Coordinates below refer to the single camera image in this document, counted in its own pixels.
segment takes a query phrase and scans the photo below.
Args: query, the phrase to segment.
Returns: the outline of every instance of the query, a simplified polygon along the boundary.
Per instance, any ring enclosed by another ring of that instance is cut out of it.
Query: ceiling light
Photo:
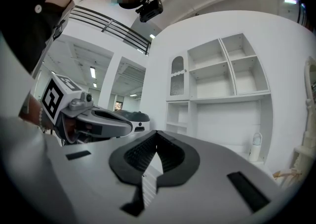
[[[95,68],[90,67],[91,77],[95,78]]]
[[[296,0],[284,0],[285,3],[296,4]]]

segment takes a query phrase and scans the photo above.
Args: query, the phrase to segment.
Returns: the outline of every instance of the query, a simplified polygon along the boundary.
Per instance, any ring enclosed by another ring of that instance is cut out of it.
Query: balcony
[[[69,18],[79,21],[82,24],[88,25],[94,29],[98,29],[103,33],[107,33],[108,35],[111,35],[137,49],[144,55],[149,55],[151,42],[139,33],[133,31],[111,17],[82,6],[76,6],[71,11]]]

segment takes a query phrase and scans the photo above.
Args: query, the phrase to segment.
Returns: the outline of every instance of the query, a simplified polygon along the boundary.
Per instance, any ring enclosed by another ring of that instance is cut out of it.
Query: shelf
[[[171,122],[171,121],[167,121],[168,125],[172,125],[172,126],[177,126],[177,127],[187,127],[186,123],[182,123],[182,122]]]
[[[238,94],[269,91],[266,76],[257,56],[231,61]]]
[[[167,125],[173,127],[187,127],[189,117],[189,102],[168,102],[167,103]]]
[[[246,60],[246,59],[251,60],[251,58],[256,58],[256,57],[257,57],[257,55],[247,56],[247,57],[243,57],[243,58],[233,58],[233,59],[231,59],[231,62],[235,62],[235,61],[240,60],[240,59],[242,59],[242,60]]]
[[[225,52],[218,39],[190,49],[188,53],[189,70],[226,61]]]
[[[244,34],[238,34],[222,39],[230,60],[253,56],[256,53]]]
[[[297,146],[294,148],[294,150],[300,154],[303,154],[305,156],[308,156],[310,158],[315,158],[316,156],[316,148],[308,148],[305,146]]]
[[[234,102],[246,102],[263,99],[270,95],[270,92],[261,92],[248,95],[237,95],[220,98],[204,98],[204,99],[190,99],[196,104],[218,104],[218,103],[234,103]]]
[[[232,96],[234,83],[227,62],[190,71],[190,96],[194,99]]]
[[[209,66],[200,67],[198,69],[190,70],[190,73],[196,80],[210,78],[222,75],[228,72],[228,63],[220,62]]]

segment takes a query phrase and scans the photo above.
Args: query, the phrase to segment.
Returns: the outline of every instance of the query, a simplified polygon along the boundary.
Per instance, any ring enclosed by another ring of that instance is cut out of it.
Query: black sleeve
[[[32,72],[64,8],[45,0],[4,0],[3,5],[3,37],[24,68]],[[40,13],[35,11],[37,5],[41,6]]]

